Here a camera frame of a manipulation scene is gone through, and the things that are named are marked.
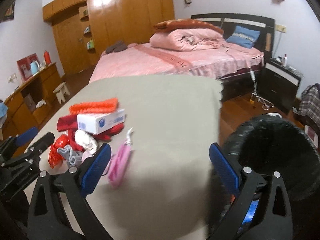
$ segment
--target silver screw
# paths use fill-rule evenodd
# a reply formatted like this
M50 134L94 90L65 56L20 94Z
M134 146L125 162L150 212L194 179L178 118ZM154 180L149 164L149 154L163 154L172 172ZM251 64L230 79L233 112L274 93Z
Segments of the silver screw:
M248 167L248 166L245 166L245 167L243 168L243 171L244 171L246 174L250 174L250 173L252 172L251 168Z
M273 173L273 175L274 175L276 178L280 178L280 177L281 177L281 174L280 174L280 172L278 172L278 171L275 171L275 172Z
M72 174L73 174L73 173L76 173L77 170L78 170L78 169L77 169L77 167L75 167L75 166L69 168L69 172L72 173Z
M46 175L47 175L47 172L46 172L46 171L41 171L41 172L40 172L40 177L41 177L41 178L44 178Z

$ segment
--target pink pouch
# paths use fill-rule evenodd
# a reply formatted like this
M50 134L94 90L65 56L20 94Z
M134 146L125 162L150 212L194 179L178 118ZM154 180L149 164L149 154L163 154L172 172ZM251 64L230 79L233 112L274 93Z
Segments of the pink pouch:
M111 157L110 167L107 167L105 172L108 172L108 179L113 188L118 188L124 177L125 170L131 155L131 138L132 128L127 132L127 140L120 146L116 155Z

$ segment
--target wooden desk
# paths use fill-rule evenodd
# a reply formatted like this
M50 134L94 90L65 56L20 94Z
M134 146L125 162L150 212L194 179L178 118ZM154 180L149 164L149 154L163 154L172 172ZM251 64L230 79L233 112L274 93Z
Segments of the wooden desk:
M56 98L53 91L61 82L56 63L52 63L18 87L4 101L8 107L8 118L2 127L3 139L22 134L33 126L39 127L50 112ZM29 94L35 104L41 100L45 100L47 104L31 112L24 102L24 98ZM23 153L27 145L20 147L15 156Z

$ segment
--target nightstand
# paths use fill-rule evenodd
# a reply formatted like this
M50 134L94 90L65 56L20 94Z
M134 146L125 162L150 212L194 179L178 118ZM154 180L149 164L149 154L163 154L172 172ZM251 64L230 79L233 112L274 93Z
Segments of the nightstand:
M283 67L276 60L267 60L258 80L258 95L288 114L292 110L301 78L298 71Z

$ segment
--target orange knitted cloth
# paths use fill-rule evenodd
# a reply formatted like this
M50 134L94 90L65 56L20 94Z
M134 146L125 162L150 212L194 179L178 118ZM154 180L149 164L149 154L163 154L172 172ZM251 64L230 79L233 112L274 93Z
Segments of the orange knitted cloth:
M116 111L118 98L111 98L101 102L83 102L70 106L70 114L108 114Z

